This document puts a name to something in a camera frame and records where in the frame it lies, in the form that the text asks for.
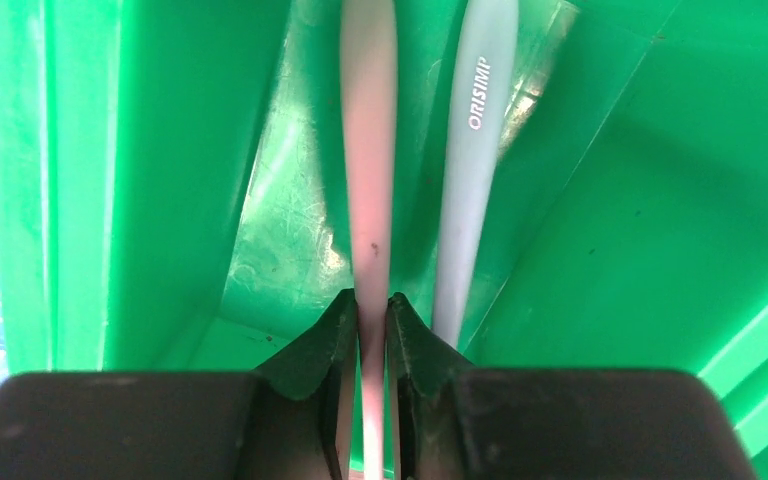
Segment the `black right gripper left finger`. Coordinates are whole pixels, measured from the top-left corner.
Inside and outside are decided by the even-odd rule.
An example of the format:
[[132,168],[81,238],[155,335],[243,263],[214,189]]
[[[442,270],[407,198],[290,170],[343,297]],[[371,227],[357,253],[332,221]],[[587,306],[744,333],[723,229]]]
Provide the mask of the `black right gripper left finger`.
[[345,479],[358,305],[250,371],[37,372],[0,386],[0,479]]

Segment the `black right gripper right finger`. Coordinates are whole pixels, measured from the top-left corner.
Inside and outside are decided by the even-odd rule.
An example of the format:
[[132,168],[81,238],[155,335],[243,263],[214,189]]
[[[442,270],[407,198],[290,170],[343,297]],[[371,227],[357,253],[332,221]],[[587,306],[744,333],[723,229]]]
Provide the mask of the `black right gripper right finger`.
[[725,410],[671,369],[479,367],[405,295],[386,313],[398,479],[753,479]]

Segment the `pink toothbrush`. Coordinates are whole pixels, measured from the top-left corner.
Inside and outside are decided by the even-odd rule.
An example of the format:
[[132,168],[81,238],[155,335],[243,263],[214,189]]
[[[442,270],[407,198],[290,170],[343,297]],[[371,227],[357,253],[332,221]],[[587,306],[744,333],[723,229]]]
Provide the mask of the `pink toothbrush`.
[[339,62],[352,273],[359,315],[363,475],[380,479],[398,71],[392,2],[343,2]]

